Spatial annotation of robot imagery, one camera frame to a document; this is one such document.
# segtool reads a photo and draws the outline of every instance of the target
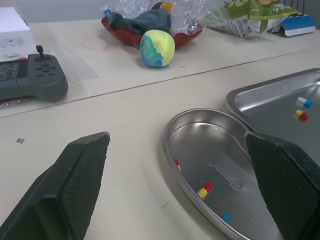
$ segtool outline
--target snack bag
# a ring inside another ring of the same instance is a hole
[[[209,28],[213,28],[241,38],[260,35],[280,24],[297,10],[272,0],[232,0],[220,9],[220,18],[215,22],[211,16],[204,19]]]

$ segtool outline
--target engraved logo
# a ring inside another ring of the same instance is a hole
[[[234,190],[240,191],[244,188],[244,183],[242,182],[242,180],[234,175],[228,168],[224,167],[221,164],[210,164],[210,167],[213,167],[219,174],[221,174],[221,176],[223,176],[225,180],[228,181],[228,183]]]

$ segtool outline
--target blue pill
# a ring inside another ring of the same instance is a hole
[[[306,105],[309,105],[309,106],[312,106],[314,104],[312,101],[307,100],[307,99],[305,99],[303,97],[298,97],[298,101],[300,103],[303,103],[303,104],[306,104]]]

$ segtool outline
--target cardboard box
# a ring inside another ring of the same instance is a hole
[[[13,7],[0,7],[0,62],[26,58],[36,52],[29,26]]]

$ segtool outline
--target crumpled plastic wrap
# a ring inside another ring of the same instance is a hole
[[[110,12],[121,14],[124,18],[133,19],[141,13],[151,10],[159,3],[157,0],[109,0],[102,10],[108,17]],[[178,33],[188,35],[199,31],[198,24],[205,23],[205,16],[210,15],[216,22],[220,20],[215,16],[217,8],[215,0],[173,0],[171,10],[171,35]]]

